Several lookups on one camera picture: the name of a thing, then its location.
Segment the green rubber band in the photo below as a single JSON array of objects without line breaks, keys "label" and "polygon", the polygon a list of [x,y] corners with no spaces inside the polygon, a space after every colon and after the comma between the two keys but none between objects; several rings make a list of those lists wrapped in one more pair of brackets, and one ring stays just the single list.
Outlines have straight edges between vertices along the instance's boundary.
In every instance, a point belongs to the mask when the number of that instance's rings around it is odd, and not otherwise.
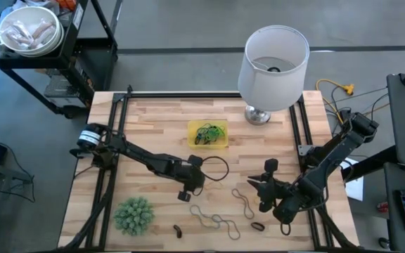
[{"label": "green rubber band", "polygon": [[202,136],[206,141],[216,141],[224,135],[224,128],[221,126],[207,124],[202,128]]}]

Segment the green artificial plant ball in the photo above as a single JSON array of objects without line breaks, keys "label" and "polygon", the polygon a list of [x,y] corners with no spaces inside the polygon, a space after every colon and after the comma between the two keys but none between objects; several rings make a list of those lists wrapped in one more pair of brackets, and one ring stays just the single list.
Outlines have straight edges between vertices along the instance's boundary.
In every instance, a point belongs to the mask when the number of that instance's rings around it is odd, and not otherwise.
[{"label": "green artificial plant ball", "polygon": [[144,197],[131,197],[118,204],[114,213],[115,228],[123,235],[144,235],[155,215],[153,205]]}]

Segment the white paper sheet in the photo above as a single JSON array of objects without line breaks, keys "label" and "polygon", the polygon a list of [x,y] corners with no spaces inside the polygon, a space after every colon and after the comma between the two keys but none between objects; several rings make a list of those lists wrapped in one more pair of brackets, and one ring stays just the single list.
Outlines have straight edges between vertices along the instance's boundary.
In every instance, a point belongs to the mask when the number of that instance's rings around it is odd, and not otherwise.
[{"label": "white paper sheet", "polygon": [[[345,161],[343,161],[340,164],[341,171],[344,171],[351,164],[356,164],[356,163],[357,163],[356,160],[347,158]],[[362,202],[364,200],[364,178],[360,177],[358,179],[354,179],[353,181],[349,181],[345,185],[345,190],[346,190],[347,197]]]}]

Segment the black aluminium table frame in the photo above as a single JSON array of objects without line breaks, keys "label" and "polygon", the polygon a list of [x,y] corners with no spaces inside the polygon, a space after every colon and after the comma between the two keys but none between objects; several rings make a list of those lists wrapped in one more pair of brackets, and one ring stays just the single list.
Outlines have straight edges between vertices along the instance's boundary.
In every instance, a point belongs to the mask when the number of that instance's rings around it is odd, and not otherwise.
[{"label": "black aluminium table frame", "polygon": [[[88,252],[260,252],[312,251],[325,245],[327,230],[316,212],[299,213],[290,226],[282,226],[272,213],[257,212],[255,220],[265,226],[260,232],[251,227],[243,214],[243,202],[231,191],[237,188],[246,196],[250,206],[259,204],[256,190],[247,182],[248,176],[264,171],[269,158],[278,160],[276,178],[292,181],[300,174],[296,137],[304,137],[309,129],[316,145],[330,137],[330,127],[324,102],[319,91],[305,91],[302,122],[299,109],[281,110],[271,116],[264,126],[254,126],[244,117],[245,102],[238,95],[223,92],[214,97],[208,92],[151,93],[135,92],[129,99],[124,132],[129,141],[151,151],[167,153],[183,159],[197,155],[205,159],[202,167],[209,176],[203,190],[190,202],[177,198],[180,183],[149,172],[142,164],[121,157],[115,174],[100,176],[91,168],[91,159],[77,163],[77,178],[73,181],[70,199],[60,233],[58,246],[72,241],[89,218],[96,184],[115,182],[109,207],[97,218],[91,246],[81,244],[78,253]],[[191,120],[226,120],[229,144],[222,149],[192,149],[187,144],[187,125]],[[118,204],[131,197],[144,197],[152,205],[155,218],[142,236],[123,235],[115,228],[114,213]],[[227,235],[227,225],[220,229],[186,226],[180,222],[191,216],[189,208],[198,205],[204,214],[218,214],[231,219],[241,233],[239,240]],[[182,230],[176,237],[173,225]]]}]

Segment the black utility cart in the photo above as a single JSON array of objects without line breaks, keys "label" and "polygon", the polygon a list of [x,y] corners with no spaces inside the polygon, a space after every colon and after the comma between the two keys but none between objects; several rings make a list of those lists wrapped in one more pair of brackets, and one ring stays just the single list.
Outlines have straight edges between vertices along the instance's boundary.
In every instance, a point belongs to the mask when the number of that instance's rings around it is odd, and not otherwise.
[{"label": "black utility cart", "polygon": [[[79,38],[79,29],[87,4],[94,7],[106,37]],[[58,107],[40,94],[33,86],[15,73],[16,69],[57,69],[77,92],[77,97],[88,110],[97,91],[107,91],[118,59],[117,42],[112,29],[117,22],[108,23],[97,0],[77,0],[72,20],[65,28],[61,45],[45,56],[26,58],[23,56],[0,58],[0,70],[45,105],[51,112],[68,119],[81,112],[76,106]]]}]

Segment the clear packet of sausages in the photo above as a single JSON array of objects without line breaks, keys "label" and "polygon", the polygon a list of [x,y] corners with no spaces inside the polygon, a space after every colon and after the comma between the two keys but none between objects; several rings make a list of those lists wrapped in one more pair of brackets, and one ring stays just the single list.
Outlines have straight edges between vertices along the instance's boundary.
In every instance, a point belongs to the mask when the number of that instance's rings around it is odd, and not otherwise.
[{"label": "clear packet of sausages", "polygon": [[56,26],[51,21],[42,20],[32,34],[30,49],[39,48],[47,43],[56,33]]},{"label": "clear packet of sausages", "polygon": [[29,47],[34,42],[34,38],[27,30],[25,24],[19,20],[9,21],[8,26],[3,29],[1,34],[21,47]]}]

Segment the thin black rubber band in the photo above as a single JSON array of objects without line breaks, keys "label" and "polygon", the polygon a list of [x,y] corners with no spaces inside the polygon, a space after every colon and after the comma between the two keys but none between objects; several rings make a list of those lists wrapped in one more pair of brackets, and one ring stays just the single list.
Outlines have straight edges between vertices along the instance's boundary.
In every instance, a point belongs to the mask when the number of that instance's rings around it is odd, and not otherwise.
[{"label": "thin black rubber band", "polygon": [[211,220],[216,224],[216,229],[220,229],[222,224],[227,225],[227,235],[231,240],[239,240],[241,238],[241,233],[233,220],[223,219],[218,214],[213,214]]}]

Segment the grey box on shelf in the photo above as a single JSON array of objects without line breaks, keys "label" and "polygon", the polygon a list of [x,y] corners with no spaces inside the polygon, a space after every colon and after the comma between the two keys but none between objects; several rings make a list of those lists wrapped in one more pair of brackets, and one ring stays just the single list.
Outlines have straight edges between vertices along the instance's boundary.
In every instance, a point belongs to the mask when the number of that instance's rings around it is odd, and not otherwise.
[{"label": "grey box on shelf", "polygon": [[52,76],[49,85],[45,88],[44,96],[60,108],[65,106],[85,107],[79,98],[79,92],[64,76]]}]

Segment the clear plastic bag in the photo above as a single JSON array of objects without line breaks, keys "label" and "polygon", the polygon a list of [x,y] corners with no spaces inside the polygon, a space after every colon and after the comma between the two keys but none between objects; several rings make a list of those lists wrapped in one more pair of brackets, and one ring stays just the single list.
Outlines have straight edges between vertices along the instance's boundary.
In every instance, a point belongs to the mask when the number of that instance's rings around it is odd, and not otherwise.
[{"label": "clear plastic bag", "polygon": [[16,10],[28,6],[47,8],[56,15],[60,13],[60,4],[56,0],[15,0],[11,8]]}]

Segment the white bowl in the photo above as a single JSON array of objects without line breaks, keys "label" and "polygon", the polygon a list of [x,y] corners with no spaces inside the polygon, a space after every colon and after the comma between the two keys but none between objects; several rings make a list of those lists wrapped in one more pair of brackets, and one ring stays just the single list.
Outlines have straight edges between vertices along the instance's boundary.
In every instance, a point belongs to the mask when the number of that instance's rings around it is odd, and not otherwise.
[{"label": "white bowl", "polygon": [[[27,30],[32,35],[42,20],[51,21],[56,26],[56,33],[44,45],[39,48],[30,49],[30,47],[21,47],[19,44],[11,41],[1,34],[3,29],[8,26],[8,22],[19,20],[23,22]],[[9,13],[0,24],[0,46],[5,46],[7,49],[28,58],[36,58],[45,56],[56,50],[64,39],[64,29],[56,14],[47,8],[28,6],[19,8]]]}]

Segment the yellow translucent plastic bin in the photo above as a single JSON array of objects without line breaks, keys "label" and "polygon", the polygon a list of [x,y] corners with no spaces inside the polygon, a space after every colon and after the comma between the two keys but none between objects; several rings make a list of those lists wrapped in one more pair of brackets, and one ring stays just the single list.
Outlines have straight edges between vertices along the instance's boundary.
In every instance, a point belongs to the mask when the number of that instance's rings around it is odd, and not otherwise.
[{"label": "yellow translucent plastic bin", "polygon": [[[207,124],[217,125],[224,128],[225,135],[216,141],[201,140],[198,145],[194,144],[198,132],[203,132]],[[191,120],[187,125],[187,144],[192,149],[222,149],[229,144],[228,122],[226,120]]]}]

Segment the silver lamp with white shade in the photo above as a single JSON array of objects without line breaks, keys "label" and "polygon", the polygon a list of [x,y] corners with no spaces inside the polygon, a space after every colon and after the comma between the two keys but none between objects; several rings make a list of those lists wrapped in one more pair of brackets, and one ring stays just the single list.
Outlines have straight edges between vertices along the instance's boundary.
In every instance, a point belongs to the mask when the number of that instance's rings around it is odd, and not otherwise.
[{"label": "silver lamp with white shade", "polygon": [[266,124],[271,113],[285,110],[302,96],[310,48],[296,29],[271,25],[246,41],[238,90],[246,102],[245,118]]}]

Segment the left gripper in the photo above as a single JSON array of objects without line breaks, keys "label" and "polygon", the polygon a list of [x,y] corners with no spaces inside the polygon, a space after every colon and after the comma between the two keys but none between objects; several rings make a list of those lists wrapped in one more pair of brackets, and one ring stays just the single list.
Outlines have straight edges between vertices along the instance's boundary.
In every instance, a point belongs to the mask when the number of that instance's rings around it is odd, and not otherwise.
[{"label": "left gripper", "polygon": [[203,158],[191,155],[187,163],[185,165],[180,162],[174,167],[174,180],[184,185],[177,198],[184,202],[190,202],[191,195],[189,192],[193,193],[195,190],[201,189],[205,182],[205,175],[201,171]]}]

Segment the long blue rubber band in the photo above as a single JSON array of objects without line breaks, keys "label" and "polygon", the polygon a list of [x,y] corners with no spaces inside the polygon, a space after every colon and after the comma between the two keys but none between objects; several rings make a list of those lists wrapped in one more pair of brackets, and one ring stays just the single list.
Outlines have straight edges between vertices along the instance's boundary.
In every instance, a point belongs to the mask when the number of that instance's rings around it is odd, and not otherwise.
[{"label": "long blue rubber band", "polygon": [[[201,208],[198,205],[191,205],[189,208],[189,212],[192,216],[196,216],[200,225],[204,228],[213,228],[213,229],[220,229],[221,228],[221,221],[219,220],[219,216],[217,214],[204,214],[201,211]],[[204,220],[210,220],[210,223],[205,223]]]}]

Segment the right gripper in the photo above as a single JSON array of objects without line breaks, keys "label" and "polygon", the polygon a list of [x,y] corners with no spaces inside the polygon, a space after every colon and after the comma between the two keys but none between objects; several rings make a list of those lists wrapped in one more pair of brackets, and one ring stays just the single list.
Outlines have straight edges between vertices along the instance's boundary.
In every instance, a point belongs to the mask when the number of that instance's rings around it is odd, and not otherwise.
[{"label": "right gripper", "polygon": [[247,182],[255,186],[257,196],[260,198],[259,211],[268,212],[272,207],[276,212],[291,212],[290,184],[274,178],[278,169],[277,159],[268,159],[264,163],[263,174],[248,176]]}]

